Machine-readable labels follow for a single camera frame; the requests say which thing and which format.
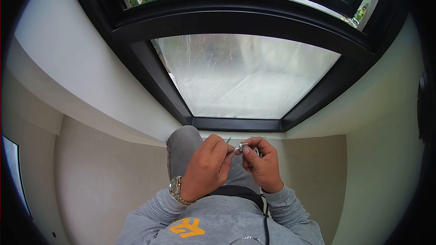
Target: knee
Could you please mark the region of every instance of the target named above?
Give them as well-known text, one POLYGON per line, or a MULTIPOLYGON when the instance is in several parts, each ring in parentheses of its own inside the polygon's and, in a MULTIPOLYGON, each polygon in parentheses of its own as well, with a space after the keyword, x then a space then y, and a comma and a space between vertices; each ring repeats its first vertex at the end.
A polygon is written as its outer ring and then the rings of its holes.
POLYGON ((175 130, 171 135, 170 138, 174 137, 192 137, 192 136, 199 136, 200 133, 198 132, 198 129, 191 125, 185 125, 177 130, 175 130))

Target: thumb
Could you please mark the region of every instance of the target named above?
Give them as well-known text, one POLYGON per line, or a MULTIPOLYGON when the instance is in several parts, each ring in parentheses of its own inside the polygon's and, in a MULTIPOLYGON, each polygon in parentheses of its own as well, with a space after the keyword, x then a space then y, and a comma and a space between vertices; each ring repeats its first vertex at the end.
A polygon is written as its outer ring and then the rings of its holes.
POLYGON ((256 152, 254 152, 254 150, 252 150, 250 147, 244 147, 243 154, 254 169, 261 166, 264 162, 262 159, 260 159, 259 155, 257 155, 256 152))

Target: silver chain necklace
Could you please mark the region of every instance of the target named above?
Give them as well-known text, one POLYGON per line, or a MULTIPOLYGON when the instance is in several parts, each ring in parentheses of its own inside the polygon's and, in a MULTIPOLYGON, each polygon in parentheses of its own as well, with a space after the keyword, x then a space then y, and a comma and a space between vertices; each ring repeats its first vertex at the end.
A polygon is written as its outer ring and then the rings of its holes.
POLYGON ((245 236, 245 237, 243 237, 243 238, 238 238, 237 240, 235 240, 234 242, 230 243, 229 245, 233 245, 234 243, 236 243, 236 242, 238 242, 238 241, 241 241, 241 240, 243 240, 243 239, 254 239, 255 241, 259 242, 260 244, 265 245, 265 243, 263 243, 260 239, 258 239, 258 238, 254 238, 254 237, 252 237, 252 236, 245 236))

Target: sleeve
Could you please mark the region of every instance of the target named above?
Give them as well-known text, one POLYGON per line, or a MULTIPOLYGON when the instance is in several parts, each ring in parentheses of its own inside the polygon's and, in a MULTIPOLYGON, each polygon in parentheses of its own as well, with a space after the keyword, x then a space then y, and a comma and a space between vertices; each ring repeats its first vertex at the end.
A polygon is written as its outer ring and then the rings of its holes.
POLYGON ((295 197, 292 189, 284 185, 277 193, 264 194, 266 202, 270 205, 271 217, 275 222, 298 235, 304 245, 324 245, 318 223, 307 219, 309 213, 295 197))
POLYGON ((157 237, 186 209, 168 191, 162 189, 138 210, 129 213, 116 245, 145 245, 157 237))

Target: wristwatch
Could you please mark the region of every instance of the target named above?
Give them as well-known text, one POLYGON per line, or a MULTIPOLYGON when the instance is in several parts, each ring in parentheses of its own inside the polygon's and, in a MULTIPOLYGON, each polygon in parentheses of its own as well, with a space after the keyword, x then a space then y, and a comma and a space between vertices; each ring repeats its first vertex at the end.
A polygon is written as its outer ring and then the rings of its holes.
POLYGON ((188 206, 188 205, 190 205, 190 204, 195 203, 196 201, 185 201, 184 199, 182 199, 182 197, 180 197, 180 180, 181 180, 182 178, 183 178, 182 176, 174 177, 174 178, 170 181, 170 187, 169 187, 169 190, 170 190, 171 195, 173 195, 174 198, 176 198, 176 200, 177 200, 179 203, 188 206))

